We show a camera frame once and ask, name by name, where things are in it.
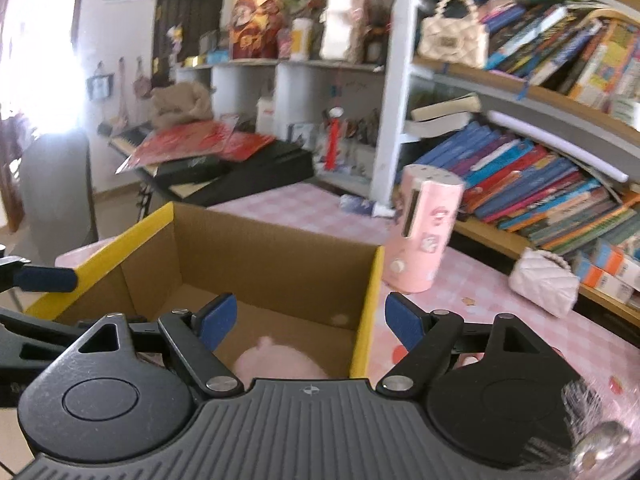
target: yellow tape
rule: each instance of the yellow tape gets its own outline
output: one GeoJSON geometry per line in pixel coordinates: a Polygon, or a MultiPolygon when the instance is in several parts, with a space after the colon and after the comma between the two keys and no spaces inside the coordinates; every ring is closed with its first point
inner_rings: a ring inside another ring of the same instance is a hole
{"type": "Polygon", "coordinates": [[[56,319],[89,288],[103,279],[127,256],[172,221],[174,221],[174,204],[169,203],[127,229],[113,242],[101,248],[79,266],[76,269],[78,275],[76,290],[70,293],[49,292],[44,294],[27,309],[26,313],[41,319],[56,319]]]}
{"type": "Polygon", "coordinates": [[[351,359],[349,377],[352,379],[367,378],[371,340],[373,338],[373,327],[376,320],[376,310],[378,309],[378,299],[380,296],[380,281],[382,280],[382,265],[384,257],[384,248],[378,247],[371,266],[369,285],[367,286],[367,294],[365,295],[362,316],[360,317],[360,325],[358,326],[358,333],[356,335],[356,345],[353,349],[353,358],[351,359]]]}

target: gray chair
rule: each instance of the gray chair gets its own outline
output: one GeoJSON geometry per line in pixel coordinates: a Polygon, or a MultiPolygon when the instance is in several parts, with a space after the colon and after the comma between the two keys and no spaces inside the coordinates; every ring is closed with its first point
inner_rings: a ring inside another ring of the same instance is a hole
{"type": "Polygon", "coordinates": [[[38,137],[25,150],[19,172],[28,232],[13,254],[53,266],[60,254],[98,241],[84,133],[38,137]]]}

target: pink cylinder container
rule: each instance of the pink cylinder container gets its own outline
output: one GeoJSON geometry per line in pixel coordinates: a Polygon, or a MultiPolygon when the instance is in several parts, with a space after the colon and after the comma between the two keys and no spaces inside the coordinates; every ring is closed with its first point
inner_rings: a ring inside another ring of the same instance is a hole
{"type": "Polygon", "coordinates": [[[447,246],[465,183],[447,170],[404,167],[396,222],[385,244],[382,279],[413,294],[430,288],[447,246]]]}

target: pink plush toy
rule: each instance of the pink plush toy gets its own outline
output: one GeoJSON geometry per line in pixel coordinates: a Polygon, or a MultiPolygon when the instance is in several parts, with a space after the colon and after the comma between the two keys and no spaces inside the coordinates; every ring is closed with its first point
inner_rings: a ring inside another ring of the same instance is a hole
{"type": "Polygon", "coordinates": [[[248,388],[255,378],[327,379],[321,367],[308,356],[288,346],[276,345],[270,337],[261,337],[233,366],[236,377],[248,388]]]}

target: white quilted handbag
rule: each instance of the white quilted handbag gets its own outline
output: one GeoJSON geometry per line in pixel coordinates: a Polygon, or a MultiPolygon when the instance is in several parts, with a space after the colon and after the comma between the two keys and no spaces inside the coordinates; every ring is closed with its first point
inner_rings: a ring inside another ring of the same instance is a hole
{"type": "Polygon", "coordinates": [[[509,276],[511,290],[556,317],[565,317],[578,299],[580,279],[557,254],[526,248],[509,276]]]}
{"type": "Polygon", "coordinates": [[[418,54],[447,63],[484,68],[489,49],[489,33],[480,23],[473,0],[461,0],[468,10],[464,18],[445,18],[451,0],[440,0],[435,16],[422,20],[418,54]]]}

